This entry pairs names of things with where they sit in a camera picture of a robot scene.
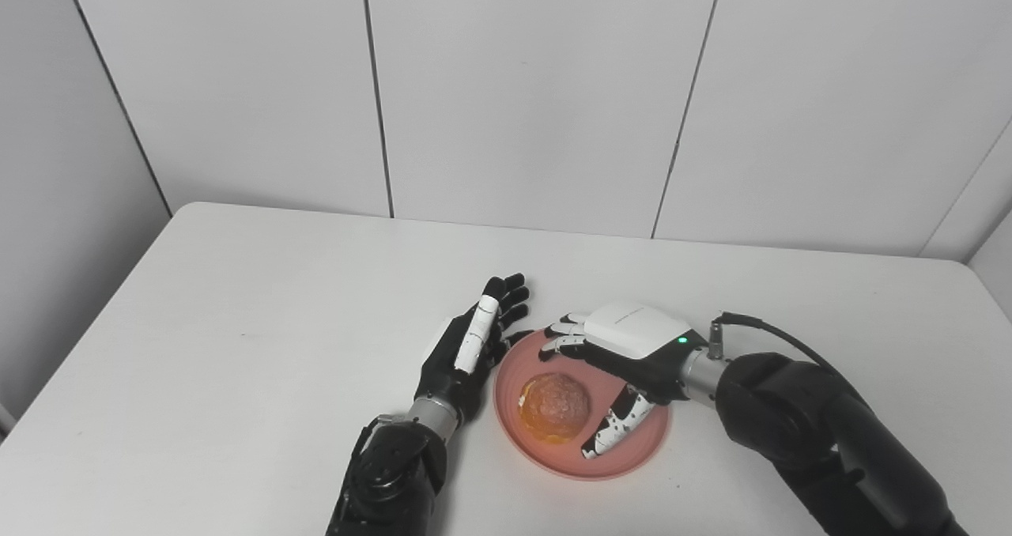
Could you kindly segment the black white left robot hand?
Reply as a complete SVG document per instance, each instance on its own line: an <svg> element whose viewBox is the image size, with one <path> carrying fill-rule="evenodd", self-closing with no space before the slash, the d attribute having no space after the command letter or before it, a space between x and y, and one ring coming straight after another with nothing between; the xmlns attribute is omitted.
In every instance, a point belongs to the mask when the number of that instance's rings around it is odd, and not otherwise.
<svg viewBox="0 0 1012 536"><path fill-rule="evenodd" d="M491 277L478 301L449 320L421 367L415 397L447 403L458 424L470 423L481 409L491 371L517 342L531 334L514 323L529 314L527 277Z"/></svg>

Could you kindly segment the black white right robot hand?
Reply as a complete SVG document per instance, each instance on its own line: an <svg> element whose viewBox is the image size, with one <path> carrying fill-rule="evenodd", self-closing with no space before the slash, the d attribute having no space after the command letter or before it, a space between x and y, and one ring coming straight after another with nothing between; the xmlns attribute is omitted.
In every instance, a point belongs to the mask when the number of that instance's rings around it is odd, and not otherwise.
<svg viewBox="0 0 1012 536"><path fill-rule="evenodd" d="M612 302L590 314L568 312L549 326L538 358L556 355L621 379L625 385L595 432L581 446L585 459L614 449L658 406L716 401L727 361L689 323L632 302Z"/></svg>

